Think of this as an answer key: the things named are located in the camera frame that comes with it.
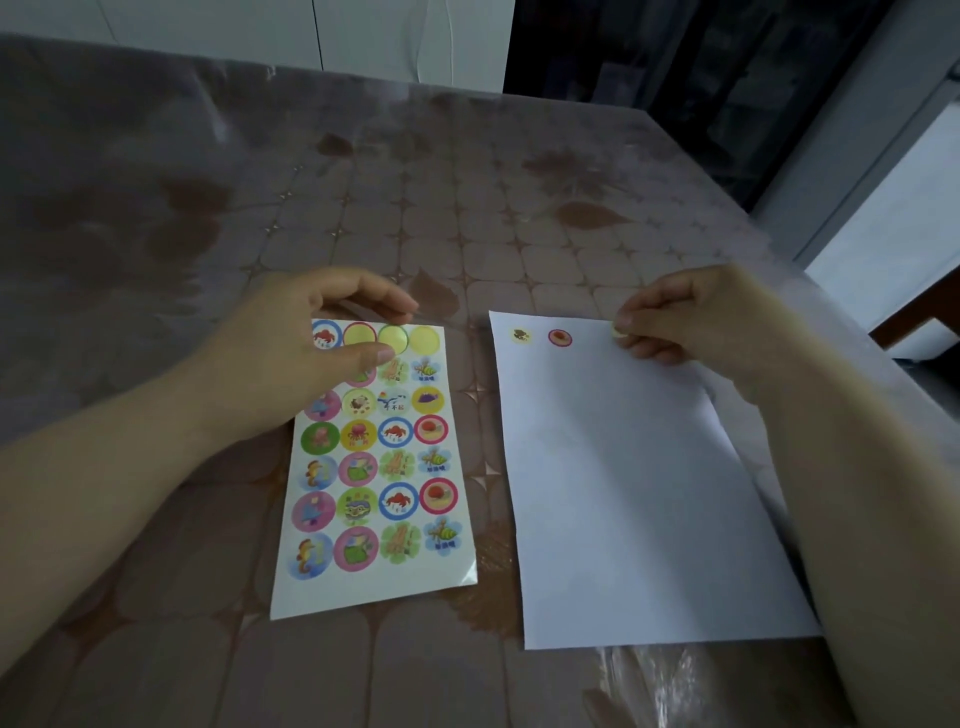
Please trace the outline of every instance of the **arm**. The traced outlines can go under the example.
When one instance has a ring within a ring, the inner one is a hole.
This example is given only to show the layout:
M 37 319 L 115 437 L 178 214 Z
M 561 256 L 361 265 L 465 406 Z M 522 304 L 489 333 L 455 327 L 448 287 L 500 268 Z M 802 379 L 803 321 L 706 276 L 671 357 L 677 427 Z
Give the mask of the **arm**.
M 384 344 L 314 348 L 311 314 L 346 298 L 398 324 L 417 308 L 355 269 L 275 280 L 167 374 L 0 450 L 0 673 L 207 457 L 393 357 Z
M 856 371 L 730 267 L 624 304 L 622 346 L 700 359 L 759 407 L 830 651 L 865 726 L 960 715 L 957 486 Z

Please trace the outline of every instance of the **table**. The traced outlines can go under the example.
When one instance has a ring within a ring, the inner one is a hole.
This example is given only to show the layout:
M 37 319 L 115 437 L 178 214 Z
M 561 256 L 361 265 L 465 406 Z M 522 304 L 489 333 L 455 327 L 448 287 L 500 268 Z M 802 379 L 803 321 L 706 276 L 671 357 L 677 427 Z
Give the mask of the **table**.
M 446 327 L 480 579 L 269 622 L 285 427 L 173 494 L 6 678 L 0 722 L 852 723 L 820 640 L 521 648 L 491 308 L 610 319 L 643 282 L 737 260 L 960 463 L 946 415 L 773 259 L 646 114 L 65 43 L 0 47 L 17 190 L 0 216 L 4 437 L 162 371 L 273 271 L 363 265 L 419 297 L 419 321 Z M 791 543 L 756 410 L 704 377 Z

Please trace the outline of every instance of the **blue ring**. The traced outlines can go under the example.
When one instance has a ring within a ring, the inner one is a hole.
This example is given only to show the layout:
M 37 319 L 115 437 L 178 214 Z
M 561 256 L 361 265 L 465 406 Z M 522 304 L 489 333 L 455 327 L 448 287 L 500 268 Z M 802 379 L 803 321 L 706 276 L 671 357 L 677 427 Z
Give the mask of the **blue ring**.
M 404 440 L 402 443 L 396 443 L 396 444 L 387 442 L 387 440 L 385 440 L 383 437 L 383 428 L 387 427 L 390 423 L 403 423 L 404 425 L 406 425 L 407 439 Z M 388 418 L 387 420 L 384 420 L 382 423 L 380 423 L 380 427 L 376 429 L 376 437 L 382 445 L 385 445 L 388 448 L 402 448 L 404 445 L 406 445 L 407 443 L 409 443 L 411 440 L 414 439 L 414 426 L 411 425 L 406 420 L 404 420 L 402 417 L 391 417 L 391 418 Z
M 336 349 L 337 347 L 342 347 L 344 345 L 344 330 L 340 328 L 340 324 L 335 321 L 330 321 L 329 319 L 317 319 L 315 322 L 313 322 L 312 330 L 316 331 L 317 328 L 321 327 L 323 324 L 333 327 L 333 330 L 337 332 L 337 343 L 330 348 Z
M 404 513 L 402 516 L 397 516 L 387 510 L 387 507 L 383 504 L 383 497 L 387 495 L 387 491 L 392 488 L 403 488 L 406 491 L 410 492 L 414 507 L 409 511 Z M 383 492 L 380 494 L 380 498 L 377 501 L 380 506 L 380 513 L 384 515 L 384 518 L 389 519 L 390 521 L 406 521 L 408 518 L 414 515 L 414 511 L 420 508 L 420 494 L 417 493 L 417 489 L 414 488 L 410 483 L 391 483 L 386 488 L 383 489 Z

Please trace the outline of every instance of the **person's left hand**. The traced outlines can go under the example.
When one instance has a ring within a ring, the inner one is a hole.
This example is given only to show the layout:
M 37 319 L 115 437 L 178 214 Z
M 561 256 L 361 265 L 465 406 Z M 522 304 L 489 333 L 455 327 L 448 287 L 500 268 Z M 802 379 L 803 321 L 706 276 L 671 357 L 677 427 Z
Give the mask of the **person's left hand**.
M 200 399 L 204 434 L 227 445 L 282 425 L 337 384 L 390 361 L 386 344 L 321 351 L 311 317 L 349 300 L 392 324 L 407 324 L 418 304 L 399 286 L 359 268 L 321 268 L 275 276 L 172 373 Z

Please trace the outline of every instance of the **sticker sheet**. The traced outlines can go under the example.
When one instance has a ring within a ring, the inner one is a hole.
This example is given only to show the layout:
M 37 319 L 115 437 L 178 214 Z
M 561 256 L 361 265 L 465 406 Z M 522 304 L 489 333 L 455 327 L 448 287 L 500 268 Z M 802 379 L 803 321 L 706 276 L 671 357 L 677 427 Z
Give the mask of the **sticker sheet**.
M 317 319 L 397 356 L 297 415 L 271 619 L 476 584 L 444 330 Z
M 820 634 L 693 367 L 609 322 L 490 320 L 528 649 Z

